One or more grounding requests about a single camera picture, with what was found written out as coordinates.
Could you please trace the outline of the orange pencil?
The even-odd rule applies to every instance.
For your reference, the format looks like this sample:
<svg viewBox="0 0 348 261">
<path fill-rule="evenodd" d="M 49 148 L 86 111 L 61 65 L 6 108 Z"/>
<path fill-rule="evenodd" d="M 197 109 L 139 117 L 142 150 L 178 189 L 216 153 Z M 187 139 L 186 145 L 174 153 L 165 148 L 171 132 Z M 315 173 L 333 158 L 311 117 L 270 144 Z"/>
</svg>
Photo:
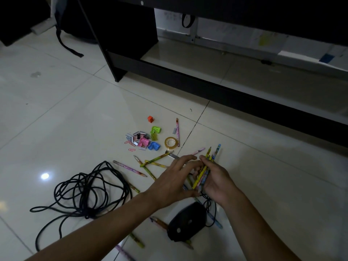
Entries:
<svg viewBox="0 0 348 261">
<path fill-rule="evenodd" d="M 161 219 L 155 217 L 155 216 L 150 216 L 149 217 L 150 221 L 157 225 L 159 228 L 161 228 L 163 231 L 167 232 L 168 231 L 168 224 L 162 221 Z"/>
</svg>

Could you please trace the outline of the light blue pencil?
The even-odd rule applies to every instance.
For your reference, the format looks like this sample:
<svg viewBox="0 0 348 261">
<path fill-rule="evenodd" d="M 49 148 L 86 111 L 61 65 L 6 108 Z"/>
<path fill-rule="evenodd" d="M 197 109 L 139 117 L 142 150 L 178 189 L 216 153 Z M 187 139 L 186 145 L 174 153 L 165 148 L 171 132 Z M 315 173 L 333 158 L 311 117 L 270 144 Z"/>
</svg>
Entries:
<svg viewBox="0 0 348 261">
<path fill-rule="evenodd" d="M 205 199 L 204 202 L 201 202 L 199 198 L 194 198 L 195 202 L 198 202 L 201 206 L 203 206 L 205 213 L 207 217 L 212 221 L 211 223 L 205 224 L 205 227 L 210 228 L 212 226 L 217 226 L 219 229 L 223 229 L 223 225 L 216 219 L 216 214 L 217 214 L 217 204 L 214 202 L 214 213 L 211 213 L 211 205 L 212 205 L 212 200 L 210 197 L 203 197 Z"/>
</svg>

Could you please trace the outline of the black desk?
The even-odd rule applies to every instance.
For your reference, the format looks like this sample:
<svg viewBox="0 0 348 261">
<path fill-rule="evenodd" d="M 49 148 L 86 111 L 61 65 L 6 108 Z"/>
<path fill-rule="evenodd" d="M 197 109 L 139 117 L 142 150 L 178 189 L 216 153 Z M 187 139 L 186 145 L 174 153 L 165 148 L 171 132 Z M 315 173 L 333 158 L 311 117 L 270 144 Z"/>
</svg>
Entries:
<svg viewBox="0 0 348 261">
<path fill-rule="evenodd" d="M 153 8 L 78 0 L 116 82 L 127 72 L 348 148 L 348 125 L 141 60 L 157 42 Z"/>
</svg>

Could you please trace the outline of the dark cabinet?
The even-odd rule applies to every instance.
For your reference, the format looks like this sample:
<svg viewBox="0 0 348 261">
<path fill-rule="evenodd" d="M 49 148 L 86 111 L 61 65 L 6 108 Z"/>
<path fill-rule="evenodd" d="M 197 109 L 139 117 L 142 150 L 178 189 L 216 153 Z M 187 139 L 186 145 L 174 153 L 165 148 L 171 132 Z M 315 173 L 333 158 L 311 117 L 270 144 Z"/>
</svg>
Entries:
<svg viewBox="0 0 348 261">
<path fill-rule="evenodd" d="M 8 47 L 49 17 L 46 0 L 0 0 L 0 41 Z"/>
</svg>

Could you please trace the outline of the pink striped pencil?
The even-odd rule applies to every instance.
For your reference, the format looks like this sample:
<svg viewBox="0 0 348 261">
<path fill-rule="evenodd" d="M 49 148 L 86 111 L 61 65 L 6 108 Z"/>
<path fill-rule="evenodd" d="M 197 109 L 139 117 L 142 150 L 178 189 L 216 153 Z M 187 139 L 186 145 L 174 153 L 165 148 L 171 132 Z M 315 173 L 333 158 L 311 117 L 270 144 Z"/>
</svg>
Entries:
<svg viewBox="0 0 348 261">
<path fill-rule="evenodd" d="M 123 168 L 125 168 L 125 169 L 127 169 L 127 170 L 129 170 L 129 171 L 132 171 L 132 172 L 136 173 L 137 175 L 140 175 L 140 176 L 142 176 L 142 177 L 147 177 L 147 175 L 145 175 L 144 173 L 142 173 L 142 172 L 140 172 L 140 171 L 137 171 L 137 170 L 135 170 L 135 169 L 133 169 L 133 168 L 131 168 L 131 167 L 129 167 L 129 166 L 123 164 L 123 163 L 120 163 L 120 162 L 115 161 L 115 160 L 113 160 L 112 162 L 113 162 L 114 164 L 120 166 L 120 167 L 123 167 Z"/>
</svg>

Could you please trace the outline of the person's right forearm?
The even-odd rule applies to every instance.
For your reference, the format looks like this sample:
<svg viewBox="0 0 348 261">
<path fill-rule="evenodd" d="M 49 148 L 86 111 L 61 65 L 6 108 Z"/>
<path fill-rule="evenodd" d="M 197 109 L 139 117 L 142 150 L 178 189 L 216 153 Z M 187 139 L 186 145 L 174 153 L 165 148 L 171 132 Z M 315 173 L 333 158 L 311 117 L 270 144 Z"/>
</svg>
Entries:
<svg viewBox="0 0 348 261">
<path fill-rule="evenodd" d="M 301 261 L 241 190 L 236 187 L 223 190 L 216 201 L 227 214 L 247 261 Z"/>
</svg>

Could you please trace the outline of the person's left hand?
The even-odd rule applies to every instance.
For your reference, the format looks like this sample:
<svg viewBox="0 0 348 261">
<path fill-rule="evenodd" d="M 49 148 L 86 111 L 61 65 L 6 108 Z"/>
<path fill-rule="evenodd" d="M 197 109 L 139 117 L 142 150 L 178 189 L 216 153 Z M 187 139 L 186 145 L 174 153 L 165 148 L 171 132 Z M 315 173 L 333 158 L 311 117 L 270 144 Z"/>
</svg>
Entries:
<svg viewBox="0 0 348 261">
<path fill-rule="evenodd" d="M 183 188 L 187 176 L 201 168 L 202 162 L 194 155 L 185 155 L 174 159 L 171 165 L 145 192 L 146 197 L 160 210 L 171 204 L 188 198 L 188 190 Z"/>
</svg>

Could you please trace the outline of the yellow sticky note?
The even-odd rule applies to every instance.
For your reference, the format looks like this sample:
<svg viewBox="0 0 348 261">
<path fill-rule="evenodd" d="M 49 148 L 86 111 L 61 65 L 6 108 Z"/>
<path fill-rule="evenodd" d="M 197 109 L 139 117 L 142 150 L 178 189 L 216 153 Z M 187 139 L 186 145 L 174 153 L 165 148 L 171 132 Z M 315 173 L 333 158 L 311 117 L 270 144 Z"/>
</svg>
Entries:
<svg viewBox="0 0 348 261">
<path fill-rule="evenodd" d="M 273 42 L 273 34 L 273 32 L 263 31 L 259 35 L 258 46 L 265 47 L 271 45 Z"/>
</svg>

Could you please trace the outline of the person's right hand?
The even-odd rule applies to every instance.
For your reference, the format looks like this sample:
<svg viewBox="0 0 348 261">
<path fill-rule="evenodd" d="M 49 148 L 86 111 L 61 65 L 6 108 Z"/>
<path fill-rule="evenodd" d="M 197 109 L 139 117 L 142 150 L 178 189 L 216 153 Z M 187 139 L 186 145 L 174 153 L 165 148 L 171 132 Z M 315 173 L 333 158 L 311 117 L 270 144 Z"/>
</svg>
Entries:
<svg viewBox="0 0 348 261">
<path fill-rule="evenodd" d="M 218 174 L 211 174 L 206 178 L 204 190 L 224 210 L 232 206 L 240 193 L 228 171 L 218 165 Z"/>
</svg>

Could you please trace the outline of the black backpack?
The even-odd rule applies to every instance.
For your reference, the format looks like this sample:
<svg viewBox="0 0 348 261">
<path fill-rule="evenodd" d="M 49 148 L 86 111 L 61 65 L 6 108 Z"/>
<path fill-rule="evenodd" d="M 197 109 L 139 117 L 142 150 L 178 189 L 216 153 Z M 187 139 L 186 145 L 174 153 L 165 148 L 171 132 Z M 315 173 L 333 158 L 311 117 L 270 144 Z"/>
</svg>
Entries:
<svg viewBox="0 0 348 261">
<path fill-rule="evenodd" d="M 84 57 L 83 54 L 67 47 L 61 39 L 61 33 L 64 31 L 83 42 L 97 44 L 78 0 L 57 0 L 55 9 L 56 36 L 59 43 L 75 56 Z"/>
</svg>

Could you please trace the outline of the black computer mouse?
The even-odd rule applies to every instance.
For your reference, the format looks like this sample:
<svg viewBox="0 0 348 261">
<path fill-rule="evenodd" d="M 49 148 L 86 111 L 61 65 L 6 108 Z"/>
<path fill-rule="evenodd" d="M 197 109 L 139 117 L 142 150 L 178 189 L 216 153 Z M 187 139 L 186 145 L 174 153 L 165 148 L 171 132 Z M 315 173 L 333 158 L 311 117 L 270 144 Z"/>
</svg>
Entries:
<svg viewBox="0 0 348 261">
<path fill-rule="evenodd" d="M 206 226 L 206 209 L 199 202 L 181 210 L 168 224 L 167 235 L 174 242 L 190 240 Z"/>
</svg>

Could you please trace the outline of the pile of staple strips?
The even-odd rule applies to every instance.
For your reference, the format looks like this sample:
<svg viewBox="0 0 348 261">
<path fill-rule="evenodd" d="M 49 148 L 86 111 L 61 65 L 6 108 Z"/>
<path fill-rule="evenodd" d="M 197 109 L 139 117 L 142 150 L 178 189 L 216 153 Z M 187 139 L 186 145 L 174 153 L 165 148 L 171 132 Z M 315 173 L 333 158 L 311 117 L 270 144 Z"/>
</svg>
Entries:
<svg viewBox="0 0 348 261">
<path fill-rule="evenodd" d="M 137 131 L 135 133 L 126 133 L 125 134 L 126 138 L 131 141 L 133 144 L 135 144 L 136 146 L 138 145 L 138 140 L 142 137 L 147 138 L 149 140 L 150 139 L 150 135 L 144 131 Z"/>
</svg>

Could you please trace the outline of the person's left forearm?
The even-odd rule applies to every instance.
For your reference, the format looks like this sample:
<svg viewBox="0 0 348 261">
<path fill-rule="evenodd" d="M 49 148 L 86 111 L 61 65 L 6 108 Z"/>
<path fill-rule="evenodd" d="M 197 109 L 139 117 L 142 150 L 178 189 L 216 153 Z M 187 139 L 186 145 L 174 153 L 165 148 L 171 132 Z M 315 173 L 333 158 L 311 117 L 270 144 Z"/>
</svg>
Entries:
<svg viewBox="0 0 348 261">
<path fill-rule="evenodd" d="M 155 193 L 140 193 L 123 206 L 59 239 L 25 261 L 101 261 L 160 206 Z"/>
</svg>

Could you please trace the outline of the clear tape roll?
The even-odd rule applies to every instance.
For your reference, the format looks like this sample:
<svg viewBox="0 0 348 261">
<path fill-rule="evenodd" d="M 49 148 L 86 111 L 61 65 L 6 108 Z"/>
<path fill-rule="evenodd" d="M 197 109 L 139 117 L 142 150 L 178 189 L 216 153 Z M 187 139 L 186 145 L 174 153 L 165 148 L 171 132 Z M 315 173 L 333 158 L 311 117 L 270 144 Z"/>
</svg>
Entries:
<svg viewBox="0 0 348 261">
<path fill-rule="evenodd" d="M 178 140 L 174 137 L 168 137 L 165 139 L 165 147 L 168 149 L 168 150 L 173 150 L 175 149 L 176 147 L 179 146 L 178 144 Z"/>
</svg>

